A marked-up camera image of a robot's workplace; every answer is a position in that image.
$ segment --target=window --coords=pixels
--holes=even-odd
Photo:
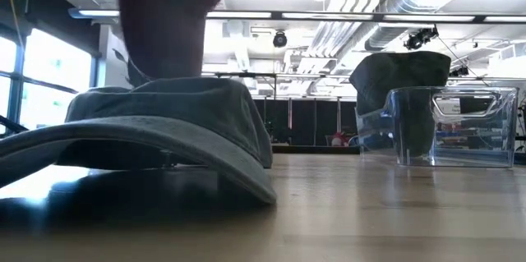
[[[25,83],[20,124],[30,130],[61,124],[74,97],[74,94]]]
[[[9,91],[11,80],[7,77],[0,77],[0,115],[7,117],[7,107],[9,105]],[[6,127],[0,125],[0,135],[6,133]]]
[[[0,71],[13,72],[16,61],[16,44],[0,37]]]
[[[24,76],[79,92],[90,87],[91,56],[43,31],[33,29],[25,48]]]

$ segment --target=table surface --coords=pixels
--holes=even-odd
[[[203,170],[50,167],[0,190],[2,260],[525,260],[525,169],[278,154],[269,173],[271,207]]]

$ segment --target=cap brim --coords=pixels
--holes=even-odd
[[[78,140],[120,140],[166,149],[216,170],[266,203],[276,200],[265,170],[242,148],[201,126],[147,116],[69,122],[0,140],[0,186],[55,163]]]

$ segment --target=yellow cable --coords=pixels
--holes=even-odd
[[[15,21],[16,33],[18,34],[18,41],[20,41],[22,52],[25,53],[24,41],[22,41],[22,35],[20,33],[20,26],[18,25],[18,18],[16,17],[15,0],[9,0],[9,2],[11,3],[11,10],[13,13],[13,20]]]

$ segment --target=clear plastic container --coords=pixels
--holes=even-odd
[[[357,114],[363,158],[405,166],[511,168],[515,88],[412,87]]]

